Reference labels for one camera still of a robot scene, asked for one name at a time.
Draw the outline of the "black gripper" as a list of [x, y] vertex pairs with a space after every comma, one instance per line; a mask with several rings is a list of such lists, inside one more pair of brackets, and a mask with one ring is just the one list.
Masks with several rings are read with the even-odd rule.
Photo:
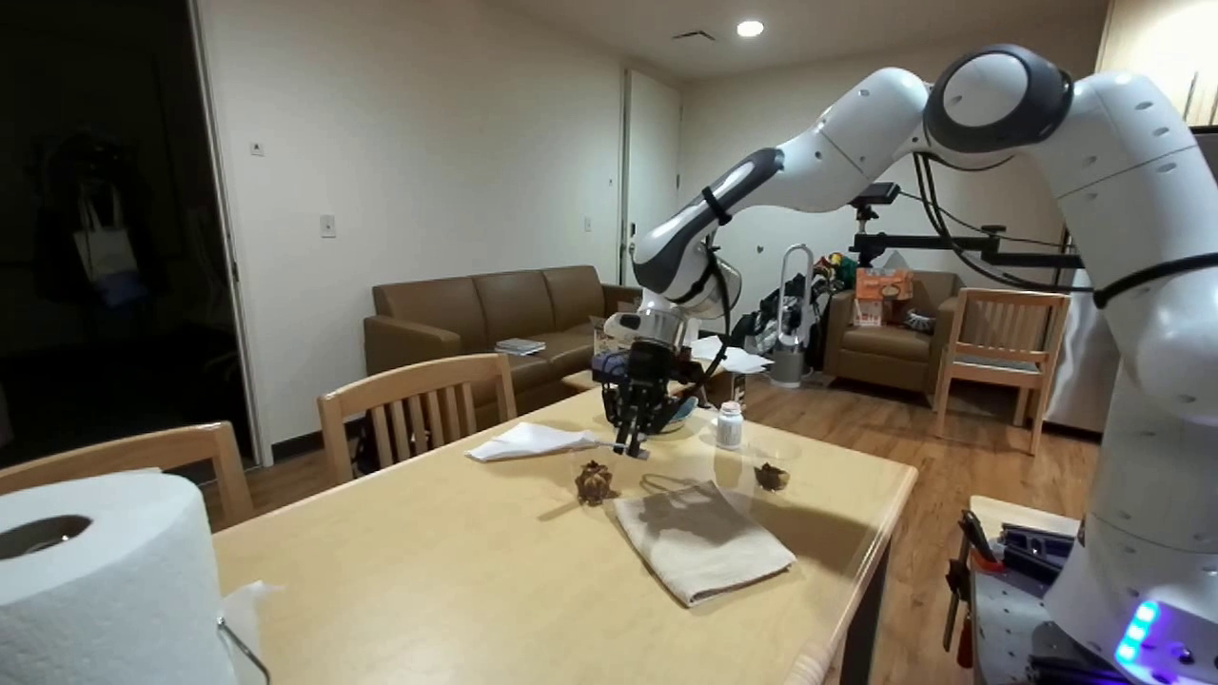
[[671, 346], [631, 341], [627, 348], [606, 348], [589, 361], [601, 385], [601, 410], [615, 426], [615, 451], [640, 457], [649, 433], [649, 416], [674, 416], [685, 395], [671, 395], [666, 385], [692, 385], [699, 364]]

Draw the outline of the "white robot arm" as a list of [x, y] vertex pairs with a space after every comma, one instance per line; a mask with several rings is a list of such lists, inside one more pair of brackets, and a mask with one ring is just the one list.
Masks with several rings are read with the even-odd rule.
[[1045, 616], [1134, 681], [1218, 685], [1218, 185], [1145, 76], [1068, 76], [989, 44], [932, 81], [879, 68], [809, 128], [740, 156], [631, 244], [644, 305], [610, 385], [615, 445], [658, 433], [699, 385], [682, 326], [739, 296], [714, 228], [751, 204], [829, 211], [900, 156], [1032, 159], [1120, 348], [1091, 501]]

